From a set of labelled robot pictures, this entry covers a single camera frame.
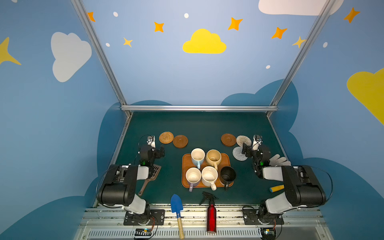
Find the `dark wooden coaster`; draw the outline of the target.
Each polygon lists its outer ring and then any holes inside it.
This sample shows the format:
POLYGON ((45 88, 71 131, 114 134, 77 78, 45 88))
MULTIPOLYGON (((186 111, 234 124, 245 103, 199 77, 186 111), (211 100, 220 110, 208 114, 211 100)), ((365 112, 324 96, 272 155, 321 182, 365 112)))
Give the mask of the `dark wooden coaster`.
POLYGON ((173 144, 178 149, 185 148, 188 145, 188 142, 188 138, 184 135, 175 136, 173 139, 173 144))
POLYGON ((236 137, 232 134, 223 134, 221 136, 221 142, 227 147, 232 147, 237 143, 236 137))

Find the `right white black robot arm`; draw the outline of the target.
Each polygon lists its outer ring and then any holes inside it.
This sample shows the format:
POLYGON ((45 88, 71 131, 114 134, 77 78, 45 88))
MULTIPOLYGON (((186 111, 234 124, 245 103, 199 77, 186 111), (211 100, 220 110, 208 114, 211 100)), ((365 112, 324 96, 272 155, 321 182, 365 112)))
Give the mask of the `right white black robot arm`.
POLYGON ((253 159, 254 172, 260 179, 282 182, 284 192, 263 201, 258 214, 260 217, 277 217, 297 208, 316 208, 324 205, 327 197, 313 167, 308 165, 292 166, 290 162, 278 162, 271 157, 266 146, 243 144, 242 154, 253 159))

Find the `beige ceramic mug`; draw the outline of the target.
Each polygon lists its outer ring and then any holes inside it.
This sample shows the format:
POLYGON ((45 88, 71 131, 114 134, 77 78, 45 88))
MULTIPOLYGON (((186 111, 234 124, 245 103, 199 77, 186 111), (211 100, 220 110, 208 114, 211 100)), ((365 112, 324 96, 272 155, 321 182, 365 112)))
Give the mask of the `beige ceramic mug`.
POLYGON ((218 170, 218 166, 222 161, 222 155, 218 150, 209 150, 206 154, 206 162, 209 166, 218 170))

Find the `purple mug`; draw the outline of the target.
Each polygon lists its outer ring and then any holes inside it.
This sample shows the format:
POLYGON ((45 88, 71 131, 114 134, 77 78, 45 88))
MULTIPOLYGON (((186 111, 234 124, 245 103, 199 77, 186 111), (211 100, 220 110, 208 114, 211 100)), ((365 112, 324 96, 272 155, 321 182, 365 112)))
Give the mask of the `purple mug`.
POLYGON ((198 168, 190 168, 186 172, 186 180, 188 182, 189 192, 192 192, 195 187, 201 182, 202 174, 198 168))

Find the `multicolour woven coaster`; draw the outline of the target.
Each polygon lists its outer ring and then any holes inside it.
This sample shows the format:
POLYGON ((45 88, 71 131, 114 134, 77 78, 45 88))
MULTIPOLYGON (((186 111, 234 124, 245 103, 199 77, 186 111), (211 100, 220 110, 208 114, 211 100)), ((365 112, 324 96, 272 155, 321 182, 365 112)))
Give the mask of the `multicolour woven coaster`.
POLYGON ((239 145, 239 147, 243 147, 244 144, 246 144, 247 146, 252 145, 251 139, 244 135, 237 136, 236 142, 239 145))

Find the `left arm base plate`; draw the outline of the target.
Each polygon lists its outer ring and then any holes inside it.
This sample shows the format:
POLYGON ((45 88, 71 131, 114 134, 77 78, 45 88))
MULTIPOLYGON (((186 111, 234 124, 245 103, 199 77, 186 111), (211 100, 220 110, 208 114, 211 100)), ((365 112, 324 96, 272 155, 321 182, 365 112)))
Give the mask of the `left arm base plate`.
POLYGON ((131 214, 126 212, 124 226, 162 226, 165 220, 165 210, 149 210, 144 214, 131 214))

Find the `grey woven coaster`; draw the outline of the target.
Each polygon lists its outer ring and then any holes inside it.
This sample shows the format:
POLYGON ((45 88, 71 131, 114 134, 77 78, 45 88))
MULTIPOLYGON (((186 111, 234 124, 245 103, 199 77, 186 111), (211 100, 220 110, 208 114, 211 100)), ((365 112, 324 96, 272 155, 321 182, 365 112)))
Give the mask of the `grey woven coaster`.
POLYGON ((246 161, 248 159, 248 157, 245 154, 243 154, 242 151, 243 151, 242 147, 235 147, 233 149, 234 158, 241 162, 246 161))

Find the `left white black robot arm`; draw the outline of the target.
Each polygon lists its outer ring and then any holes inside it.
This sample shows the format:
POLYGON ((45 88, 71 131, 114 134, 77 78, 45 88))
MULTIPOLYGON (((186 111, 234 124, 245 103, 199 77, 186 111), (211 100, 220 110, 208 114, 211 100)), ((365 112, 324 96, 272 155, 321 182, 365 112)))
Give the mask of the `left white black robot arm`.
POLYGON ((165 148, 150 145, 140 148, 141 163, 138 165, 111 165, 97 190, 97 200, 108 208, 122 207, 131 215, 150 215, 150 206, 141 196, 150 181, 156 179, 161 166, 156 159, 165 156, 165 148))

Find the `light blue mug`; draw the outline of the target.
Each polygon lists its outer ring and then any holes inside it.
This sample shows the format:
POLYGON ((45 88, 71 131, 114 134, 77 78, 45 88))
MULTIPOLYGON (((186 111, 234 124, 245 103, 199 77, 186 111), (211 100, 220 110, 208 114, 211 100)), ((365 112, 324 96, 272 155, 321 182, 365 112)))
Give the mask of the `light blue mug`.
POLYGON ((200 170, 205 160, 205 151, 200 148, 193 149, 191 152, 191 160, 194 166, 200 170))

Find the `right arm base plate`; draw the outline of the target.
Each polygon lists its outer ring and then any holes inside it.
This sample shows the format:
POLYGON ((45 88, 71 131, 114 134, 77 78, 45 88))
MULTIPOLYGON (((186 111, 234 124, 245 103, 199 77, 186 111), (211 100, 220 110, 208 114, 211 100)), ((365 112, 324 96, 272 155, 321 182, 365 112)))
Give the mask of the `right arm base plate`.
POLYGON ((252 206, 243 206, 243 219, 245 225, 283 225, 282 215, 271 214, 264 208, 255 209, 252 206))

